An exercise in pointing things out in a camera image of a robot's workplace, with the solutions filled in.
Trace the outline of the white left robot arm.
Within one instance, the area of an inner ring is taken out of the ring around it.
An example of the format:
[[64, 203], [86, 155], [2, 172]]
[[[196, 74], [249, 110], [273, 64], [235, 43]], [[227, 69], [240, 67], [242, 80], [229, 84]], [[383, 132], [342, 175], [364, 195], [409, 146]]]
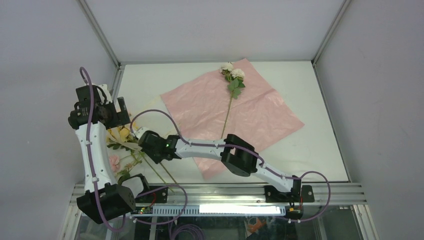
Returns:
[[104, 90], [85, 85], [76, 89], [78, 101], [68, 122], [79, 140], [85, 171], [84, 194], [76, 199], [78, 208], [97, 224], [103, 224], [145, 203], [150, 186], [142, 174], [118, 183], [111, 169], [106, 134], [109, 129], [130, 123], [125, 101], [118, 98], [120, 110], [108, 100]]

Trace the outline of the pink wrapping paper sheet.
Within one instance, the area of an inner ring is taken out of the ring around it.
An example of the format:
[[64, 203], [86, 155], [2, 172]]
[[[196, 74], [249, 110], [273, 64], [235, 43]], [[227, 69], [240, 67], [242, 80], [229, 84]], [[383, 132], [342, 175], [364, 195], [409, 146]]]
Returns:
[[247, 59], [233, 66], [245, 74], [245, 87], [236, 99], [230, 99], [229, 83], [219, 70], [161, 95], [186, 139], [219, 140], [235, 134], [260, 152], [304, 126]]

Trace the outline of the cream ribbon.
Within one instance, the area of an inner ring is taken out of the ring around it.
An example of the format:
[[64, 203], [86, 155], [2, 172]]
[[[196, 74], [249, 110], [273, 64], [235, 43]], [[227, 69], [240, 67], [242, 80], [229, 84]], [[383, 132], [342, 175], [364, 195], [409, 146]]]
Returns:
[[[146, 110], [160, 110], [168, 114], [170, 117], [172, 116], [159, 95], [154, 96], [147, 101], [131, 101], [128, 108], [132, 117], [135, 117], [137, 114]], [[165, 114], [156, 111], [144, 113], [135, 119], [133, 128], [139, 129], [142, 127], [149, 128], [157, 133], [176, 132], [176, 128], [172, 121]]]

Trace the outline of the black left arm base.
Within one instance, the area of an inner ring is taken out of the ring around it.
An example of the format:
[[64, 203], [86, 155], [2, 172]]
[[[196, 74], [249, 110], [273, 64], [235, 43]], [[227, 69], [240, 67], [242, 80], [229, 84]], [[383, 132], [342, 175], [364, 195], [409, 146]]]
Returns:
[[165, 204], [168, 202], [169, 188], [159, 189], [159, 185], [151, 185], [143, 174], [136, 174], [123, 180], [122, 186], [131, 190], [137, 204]]

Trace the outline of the white fake rose stem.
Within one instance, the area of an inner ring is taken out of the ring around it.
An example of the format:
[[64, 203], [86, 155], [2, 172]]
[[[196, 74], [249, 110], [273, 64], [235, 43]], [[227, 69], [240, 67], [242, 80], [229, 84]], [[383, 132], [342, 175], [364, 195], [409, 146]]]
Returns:
[[234, 99], [238, 99], [239, 95], [242, 93], [242, 89], [246, 87], [244, 84], [244, 79], [246, 75], [242, 69], [235, 68], [232, 62], [224, 63], [220, 67], [219, 72], [224, 76], [224, 79], [228, 82], [227, 90], [229, 93], [229, 103], [227, 106], [225, 120], [221, 131], [221, 138], [223, 138], [227, 122], [230, 116], [232, 102]]

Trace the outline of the aluminium mounting rail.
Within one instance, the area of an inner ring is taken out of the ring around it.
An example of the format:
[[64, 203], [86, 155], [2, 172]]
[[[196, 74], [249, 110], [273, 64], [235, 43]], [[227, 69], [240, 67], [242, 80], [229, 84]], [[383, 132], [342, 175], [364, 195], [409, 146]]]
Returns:
[[[367, 205], [367, 198], [359, 183], [331, 182], [330, 196], [328, 186], [322, 182], [308, 182], [314, 201], [303, 197], [303, 206]], [[187, 193], [190, 206], [202, 204], [270, 205], [267, 199], [272, 195], [265, 191], [264, 183], [210, 183], [182, 184]]]

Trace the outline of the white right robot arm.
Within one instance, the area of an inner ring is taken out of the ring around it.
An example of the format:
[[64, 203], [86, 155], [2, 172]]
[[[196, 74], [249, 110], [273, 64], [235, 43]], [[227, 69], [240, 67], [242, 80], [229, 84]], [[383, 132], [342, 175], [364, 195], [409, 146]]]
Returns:
[[302, 196], [302, 180], [289, 176], [266, 163], [255, 148], [235, 134], [220, 140], [185, 139], [179, 135], [161, 137], [147, 130], [138, 140], [138, 146], [156, 164], [163, 160], [203, 158], [221, 162], [232, 174], [239, 177], [255, 176], [282, 193], [294, 203]]

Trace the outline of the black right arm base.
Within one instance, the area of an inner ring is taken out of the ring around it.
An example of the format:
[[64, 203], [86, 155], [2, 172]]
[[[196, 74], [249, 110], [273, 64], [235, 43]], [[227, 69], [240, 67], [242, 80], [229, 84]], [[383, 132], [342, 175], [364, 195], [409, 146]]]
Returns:
[[302, 185], [291, 192], [280, 192], [271, 185], [264, 186], [266, 203], [313, 203], [315, 196], [311, 185]]

